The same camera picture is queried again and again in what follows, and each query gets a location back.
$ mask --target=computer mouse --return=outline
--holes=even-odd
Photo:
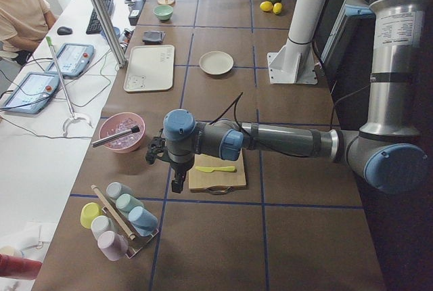
[[[57,33],[59,35],[71,35],[72,34],[72,28],[61,26],[57,29]]]

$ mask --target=white desk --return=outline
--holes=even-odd
[[[114,2],[113,25],[121,30],[132,29],[128,21],[127,5],[123,0]],[[56,49],[59,49],[65,42],[94,45],[95,55],[91,65],[96,63],[110,48],[101,35],[85,34],[92,9],[90,0],[72,0],[48,33]],[[71,27],[74,33],[59,36],[56,30],[60,26]],[[35,51],[34,57],[51,57],[45,40]],[[103,64],[104,60],[78,80],[67,85],[73,103],[85,104],[107,85],[108,81],[99,74]],[[41,65],[45,68],[48,63],[41,63]],[[102,73],[113,81],[117,68],[115,57],[109,53]],[[30,71],[41,72],[41,69],[33,62],[22,69],[15,83],[19,83]],[[93,135],[110,89],[111,85],[89,105],[82,108],[74,107],[77,112],[88,114],[91,117],[93,128],[89,127],[85,121],[71,124],[68,127],[69,137],[91,137]],[[2,105],[6,97],[7,95],[0,101]],[[64,98],[64,92],[60,91],[57,98]],[[0,114],[39,135],[55,137],[62,136],[63,122],[70,116],[64,99],[52,100],[46,109],[37,115],[20,115],[12,112]],[[59,221],[89,143],[90,139],[35,137],[4,120],[0,122],[0,238],[22,231],[29,221],[44,223]]]

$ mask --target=wooden cutting board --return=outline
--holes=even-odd
[[[196,166],[235,166],[236,172],[214,171],[212,173],[203,173],[202,171],[198,171]],[[233,189],[246,188],[242,151],[236,161],[221,160],[203,154],[196,155],[194,166],[188,172],[188,184],[189,190],[192,192],[209,192],[211,194],[226,194]]]

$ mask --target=pink bowl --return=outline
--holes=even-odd
[[[104,147],[117,152],[119,154],[126,154],[139,148],[145,138],[145,124],[144,119],[135,113],[119,113],[107,119],[99,129],[99,138],[102,139],[109,135],[130,129],[138,125],[140,132],[126,135],[117,140],[104,144]]]

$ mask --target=keyboard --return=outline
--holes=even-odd
[[[114,9],[114,0],[104,0],[104,5],[107,9],[108,15],[111,16]],[[87,25],[86,34],[99,34],[102,30],[102,25],[97,18],[96,10],[93,9],[90,15],[89,24]]]

